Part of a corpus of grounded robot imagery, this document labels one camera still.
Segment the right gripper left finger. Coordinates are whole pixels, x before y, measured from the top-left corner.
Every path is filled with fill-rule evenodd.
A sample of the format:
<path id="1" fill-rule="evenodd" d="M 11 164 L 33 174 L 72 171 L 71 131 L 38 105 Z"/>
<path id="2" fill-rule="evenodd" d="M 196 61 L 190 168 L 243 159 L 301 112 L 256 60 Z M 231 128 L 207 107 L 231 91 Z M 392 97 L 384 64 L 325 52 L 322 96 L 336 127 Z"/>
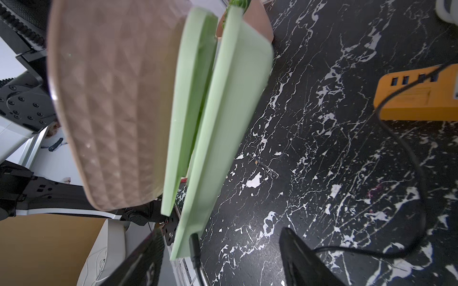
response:
<path id="1" fill-rule="evenodd" d="M 162 231 L 154 229 L 101 285 L 157 286 L 164 251 Z"/>

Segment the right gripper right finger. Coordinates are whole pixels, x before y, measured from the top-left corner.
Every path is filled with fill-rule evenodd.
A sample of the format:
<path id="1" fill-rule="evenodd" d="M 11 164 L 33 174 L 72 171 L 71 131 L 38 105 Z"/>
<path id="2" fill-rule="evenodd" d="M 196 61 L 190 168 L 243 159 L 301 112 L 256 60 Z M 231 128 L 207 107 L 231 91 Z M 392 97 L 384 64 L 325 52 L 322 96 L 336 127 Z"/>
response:
<path id="1" fill-rule="evenodd" d="M 287 286 L 343 285 L 292 229 L 281 230 L 279 246 Z"/>

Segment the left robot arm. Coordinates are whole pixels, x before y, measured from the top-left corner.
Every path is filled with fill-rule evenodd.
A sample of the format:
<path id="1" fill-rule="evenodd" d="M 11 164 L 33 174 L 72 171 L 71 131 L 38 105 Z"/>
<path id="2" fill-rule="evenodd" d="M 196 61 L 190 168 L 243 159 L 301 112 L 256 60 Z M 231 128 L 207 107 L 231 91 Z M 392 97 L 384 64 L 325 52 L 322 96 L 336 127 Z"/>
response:
<path id="1" fill-rule="evenodd" d="M 69 215 L 163 223 L 160 201 L 101 212 L 83 188 L 36 176 L 30 165 L 57 116 L 47 83 L 46 31 L 50 1 L 2 1 L 1 39 L 25 71 L 1 81 L 1 219 L 27 215 Z"/>

